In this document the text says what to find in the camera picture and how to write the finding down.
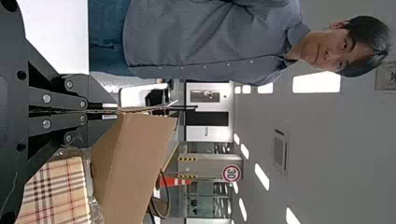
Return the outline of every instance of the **plaid fabric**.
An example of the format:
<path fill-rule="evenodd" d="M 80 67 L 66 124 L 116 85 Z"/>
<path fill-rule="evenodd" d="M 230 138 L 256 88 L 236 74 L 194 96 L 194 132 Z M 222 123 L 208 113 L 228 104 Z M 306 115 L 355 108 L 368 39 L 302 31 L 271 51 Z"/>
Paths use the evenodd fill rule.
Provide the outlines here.
<path fill-rule="evenodd" d="M 46 163 L 25 186 L 18 224 L 91 223 L 79 157 Z"/>

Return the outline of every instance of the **30 sign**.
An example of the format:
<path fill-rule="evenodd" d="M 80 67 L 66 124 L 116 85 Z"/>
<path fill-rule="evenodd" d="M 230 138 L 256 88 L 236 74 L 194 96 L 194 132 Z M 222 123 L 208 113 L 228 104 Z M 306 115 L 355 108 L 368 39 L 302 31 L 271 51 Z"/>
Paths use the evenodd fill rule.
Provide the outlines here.
<path fill-rule="evenodd" d="M 223 170 L 223 179 L 227 182 L 237 182 L 241 179 L 241 169 L 236 165 L 228 165 Z"/>

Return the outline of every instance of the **white cabinet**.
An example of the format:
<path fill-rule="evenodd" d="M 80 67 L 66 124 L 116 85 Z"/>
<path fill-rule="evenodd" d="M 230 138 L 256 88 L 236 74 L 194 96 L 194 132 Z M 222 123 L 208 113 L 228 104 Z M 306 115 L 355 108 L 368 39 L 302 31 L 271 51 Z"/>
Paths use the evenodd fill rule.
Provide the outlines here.
<path fill-rule="evenodd" d="M 233 83 L 187 83 L 186 104 L 198 105 L 200 112 L 227 112 L 228 125 L 187 125 L 186 139 L 189 142 L 233 141 Z"/>

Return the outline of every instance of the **warning sign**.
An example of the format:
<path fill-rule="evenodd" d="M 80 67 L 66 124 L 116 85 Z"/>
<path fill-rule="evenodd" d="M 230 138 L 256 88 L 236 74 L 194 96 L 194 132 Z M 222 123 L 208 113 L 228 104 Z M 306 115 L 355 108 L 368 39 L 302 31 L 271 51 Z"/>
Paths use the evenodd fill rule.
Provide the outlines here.
<path fill-rule="evenodd" d="M 223 178 L 230 183 L 237 182 L 241 179 L 241 169 L 237 165 L 228 165 L 223 170 Z"/>

